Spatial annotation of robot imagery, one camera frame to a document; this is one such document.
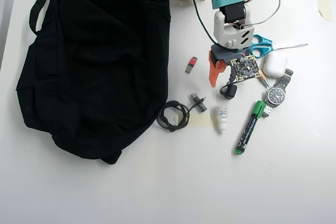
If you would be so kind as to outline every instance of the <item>black coiled cable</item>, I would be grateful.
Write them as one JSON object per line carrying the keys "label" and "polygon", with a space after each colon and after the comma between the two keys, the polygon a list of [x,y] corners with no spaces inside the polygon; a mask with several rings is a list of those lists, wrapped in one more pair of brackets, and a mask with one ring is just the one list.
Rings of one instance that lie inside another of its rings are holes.
{"label": "black coiled cable", "polygon": [[[198,102],[192,105],[190,109],[188,109],[186,105],[178,101],[169,101],[160,109],[156,120],[161,127],[169,130],[170,132],[175,132],[177,130],[183,129],[189,123],[190,111],[200,105],[202,102],[204,102],[204,98],[200,99]],[[167,108],[173,108],[182,112],[183,117],[178,125],[173,125],[169,123],[168,119],[164,116],[164,111]]]}

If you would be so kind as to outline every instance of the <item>black bag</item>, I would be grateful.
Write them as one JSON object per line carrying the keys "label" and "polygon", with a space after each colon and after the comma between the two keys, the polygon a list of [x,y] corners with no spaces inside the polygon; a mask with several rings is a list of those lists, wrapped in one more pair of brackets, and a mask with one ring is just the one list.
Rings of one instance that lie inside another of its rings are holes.
{"label": "black bag", "polygon": [[116,163],[167,100],[169,0],[50,0],[17,85],[28,127],[82,158]]}

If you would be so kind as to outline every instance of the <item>scissors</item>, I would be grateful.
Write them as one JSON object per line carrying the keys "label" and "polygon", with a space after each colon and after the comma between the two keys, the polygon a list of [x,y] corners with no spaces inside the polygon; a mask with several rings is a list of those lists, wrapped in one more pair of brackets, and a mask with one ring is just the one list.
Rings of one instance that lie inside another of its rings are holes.
{"label": "scissors", "polygon": [[264,57],[265,55],[269,54],[272,51],[282,50],[282,49],[288,49],[288,48],[297,48],[297,47],[305,47],[308,44],[299,44],[295,46],[288,46],[288,47],[274,47],[274,43],[272,40],[264,38],[263,36],[260,36],[258,34],[253,35],[253,38],[258,39],[258,43],[252,43],[250,46],[251,54],[254,55],[257,59]]}

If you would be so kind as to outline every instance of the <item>wristwatch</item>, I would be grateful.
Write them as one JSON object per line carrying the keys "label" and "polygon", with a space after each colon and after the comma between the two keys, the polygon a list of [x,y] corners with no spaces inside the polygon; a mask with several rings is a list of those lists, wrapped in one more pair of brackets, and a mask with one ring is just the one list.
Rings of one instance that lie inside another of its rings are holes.
{"label": "wristwatch", "polygon": [[290,79],[293,75],[293,71],[286,69],[285,74],[281,77],[280,81],[274,85],[269,91],[267,91],[267,97],[265,100],[266,107],[263,112],[263,117],[267,118],[272,110],[283,104],[286,98],[285,89],[290,82]]}

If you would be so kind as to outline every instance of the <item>white bottle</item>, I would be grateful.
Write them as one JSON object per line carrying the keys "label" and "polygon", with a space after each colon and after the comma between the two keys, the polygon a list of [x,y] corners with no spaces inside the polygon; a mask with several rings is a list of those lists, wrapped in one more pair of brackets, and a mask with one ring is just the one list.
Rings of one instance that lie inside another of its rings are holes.
{"label": "white bottle", "polygon": [[223,131],[226,129],[227,106],[217,108],[217,120],[219,131],[222,134]]}

